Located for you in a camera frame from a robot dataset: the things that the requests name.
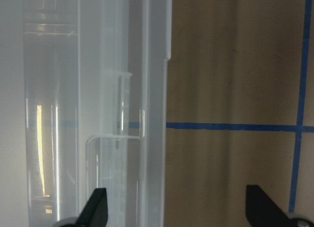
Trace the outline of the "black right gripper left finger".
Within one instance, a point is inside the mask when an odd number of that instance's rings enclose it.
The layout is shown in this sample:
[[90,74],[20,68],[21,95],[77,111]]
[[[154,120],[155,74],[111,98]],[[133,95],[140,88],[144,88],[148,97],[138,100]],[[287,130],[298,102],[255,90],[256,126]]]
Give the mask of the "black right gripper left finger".
[[96,188],[75,222],[76,227],[105,227],[108,222],[106,188]]

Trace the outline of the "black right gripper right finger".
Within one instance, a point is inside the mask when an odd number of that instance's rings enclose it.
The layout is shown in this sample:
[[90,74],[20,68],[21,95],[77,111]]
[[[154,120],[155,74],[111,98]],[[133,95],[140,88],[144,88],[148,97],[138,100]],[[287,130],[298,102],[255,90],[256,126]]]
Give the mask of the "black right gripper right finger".
[[287,215],[258,186],[246,186],[245,216],[252,227],[291,227]]

